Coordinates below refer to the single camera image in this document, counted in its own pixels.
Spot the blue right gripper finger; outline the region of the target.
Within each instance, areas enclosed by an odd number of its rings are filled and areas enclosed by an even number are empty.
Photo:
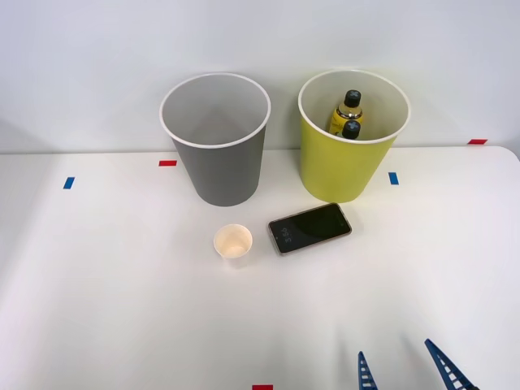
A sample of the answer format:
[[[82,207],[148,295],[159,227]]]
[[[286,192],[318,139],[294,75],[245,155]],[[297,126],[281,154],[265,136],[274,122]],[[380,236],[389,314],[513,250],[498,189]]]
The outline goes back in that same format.
[[[377,385],[362,351],[357,355],[357,376],[359,390],[377,390]]]
[[[447,390],[479,390],[433,341],[426,339],[424,344]]]

